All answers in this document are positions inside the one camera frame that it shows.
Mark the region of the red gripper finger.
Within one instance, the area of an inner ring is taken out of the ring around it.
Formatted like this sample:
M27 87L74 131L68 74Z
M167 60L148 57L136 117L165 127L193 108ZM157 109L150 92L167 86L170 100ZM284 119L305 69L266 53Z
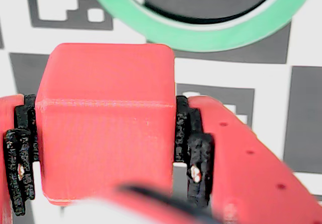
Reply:
M1 223L12 223L13 215L25 215L25 202L35 198L35 98L34 94L1 98Z
M219 101L177 96L175 160L188 199L224 223L321 223L321 206L292 171Z

